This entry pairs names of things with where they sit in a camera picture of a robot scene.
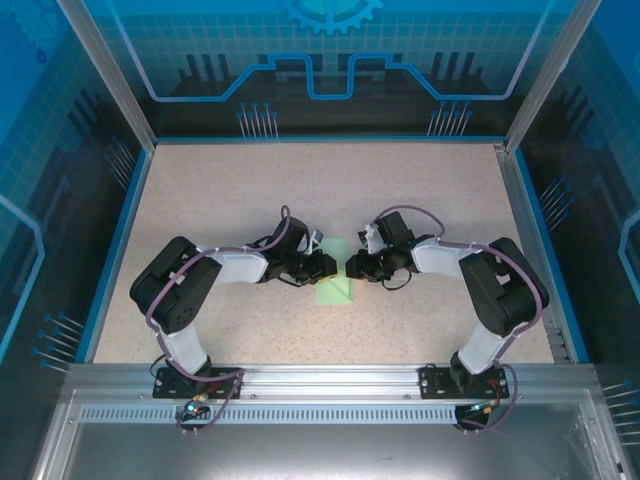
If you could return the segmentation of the grey metal tray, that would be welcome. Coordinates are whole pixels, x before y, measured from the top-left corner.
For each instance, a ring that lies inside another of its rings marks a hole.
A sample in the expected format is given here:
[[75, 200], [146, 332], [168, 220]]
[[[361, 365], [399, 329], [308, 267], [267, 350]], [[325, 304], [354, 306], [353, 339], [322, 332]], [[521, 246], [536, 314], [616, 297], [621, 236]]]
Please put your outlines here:
[[32, 480], [640, 480], [605, 410], [580, 397], [523, 402], [498, 427], [456, 423], [82, 424], [57, 408]]

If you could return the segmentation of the aluminium side rail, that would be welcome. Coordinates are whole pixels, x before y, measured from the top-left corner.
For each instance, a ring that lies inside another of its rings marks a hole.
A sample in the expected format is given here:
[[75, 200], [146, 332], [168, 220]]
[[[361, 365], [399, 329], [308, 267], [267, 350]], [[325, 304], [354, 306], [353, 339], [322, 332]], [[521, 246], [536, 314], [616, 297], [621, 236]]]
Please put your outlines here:
[[566, 315], [546, 255], [542, 233], [534, 212], [534, 203], [528, 194], [516, 157], [508, 153], [502, 143], [496, 143], [494, 149], [522, 251], [549, 293], [549, 304], [544, 310], [541, 323], [547, 334], [551, 355], [555, 363], [573, 363], [574, 348], [568, 332]]

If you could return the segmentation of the aluminium frame post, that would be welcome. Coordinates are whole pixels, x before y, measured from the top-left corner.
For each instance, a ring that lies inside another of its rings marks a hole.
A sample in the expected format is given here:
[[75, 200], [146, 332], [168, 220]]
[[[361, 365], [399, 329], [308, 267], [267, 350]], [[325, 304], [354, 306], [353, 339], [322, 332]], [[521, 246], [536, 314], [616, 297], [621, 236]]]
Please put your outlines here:
[[520, 146], [601, 2], [602, 0], [576, 0], [506, 134], [504, 151], [507, 154], [514, 154]]
[[83, 0], [56, 0], [141, 146], [155, 153], [157, 138]]

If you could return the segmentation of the aluminium frame rail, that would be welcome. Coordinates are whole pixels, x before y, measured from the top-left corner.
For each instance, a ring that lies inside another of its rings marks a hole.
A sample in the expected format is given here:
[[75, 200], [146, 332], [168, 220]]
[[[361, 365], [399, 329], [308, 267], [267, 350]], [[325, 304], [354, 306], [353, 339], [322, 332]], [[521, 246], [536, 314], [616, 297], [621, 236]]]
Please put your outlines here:
[[[517, 364], [525, 397], [567, 398], [597, 387], [589, 364]], [[145, 398], [152, 377], [141, 364], [79, 364], [70, 368], [64, 387], [99, 398]], [[421, 381], [416, 365], [250, 365], [240, 397], [257, 400], [401, 400], [418, 398]]]

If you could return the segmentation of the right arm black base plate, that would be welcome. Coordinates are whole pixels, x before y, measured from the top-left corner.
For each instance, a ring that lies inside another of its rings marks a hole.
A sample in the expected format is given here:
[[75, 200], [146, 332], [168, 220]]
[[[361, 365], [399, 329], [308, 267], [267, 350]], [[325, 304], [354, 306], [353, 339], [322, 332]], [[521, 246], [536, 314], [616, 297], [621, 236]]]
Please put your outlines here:
[[509, 386], [503, 369], [489, 368], [479, 375], [455, 373], [451, 367], [427, 364], [417, 372], [421, 398], [427, 399], [501, 399], [509, 398]]

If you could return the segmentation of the light green paper sheet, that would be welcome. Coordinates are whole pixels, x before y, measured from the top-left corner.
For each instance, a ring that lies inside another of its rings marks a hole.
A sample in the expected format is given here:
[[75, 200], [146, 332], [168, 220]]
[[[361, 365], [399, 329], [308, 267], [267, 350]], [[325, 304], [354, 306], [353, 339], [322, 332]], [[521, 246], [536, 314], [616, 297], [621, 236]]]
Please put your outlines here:
[[345, 263], [350, 258], [349, 242], [342, 237], [325, 237], [320, 248], [337, 262], [337, 276], [319, 287], [315, 286], [317, 305], [343, 305], [353, 301], [351, 279], [346, 276]]

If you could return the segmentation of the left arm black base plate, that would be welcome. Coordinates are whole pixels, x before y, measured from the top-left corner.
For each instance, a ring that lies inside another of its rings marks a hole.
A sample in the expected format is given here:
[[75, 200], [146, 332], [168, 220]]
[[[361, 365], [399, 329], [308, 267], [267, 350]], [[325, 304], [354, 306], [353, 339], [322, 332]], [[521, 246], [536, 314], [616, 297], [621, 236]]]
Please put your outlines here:
[[208, 400], [224, 400], [236, 384], [236, 378], [220, 382], [197, 382], [182, 376], [173, 367], [159, 368], [155, 373], [152, 390], [154, 399], [192, 399], [206, 394]]

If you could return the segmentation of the blue table edge strip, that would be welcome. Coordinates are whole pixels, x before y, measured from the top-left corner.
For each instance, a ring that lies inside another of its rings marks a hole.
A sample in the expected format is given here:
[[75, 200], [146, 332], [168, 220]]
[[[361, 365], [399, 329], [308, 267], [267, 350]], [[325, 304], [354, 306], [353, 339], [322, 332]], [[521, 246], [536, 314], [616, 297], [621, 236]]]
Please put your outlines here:
[[142, 150], [136, 162], [76, 351], [76, 363], [92, 363], [95, 358], [152, 158], [152, 153]]

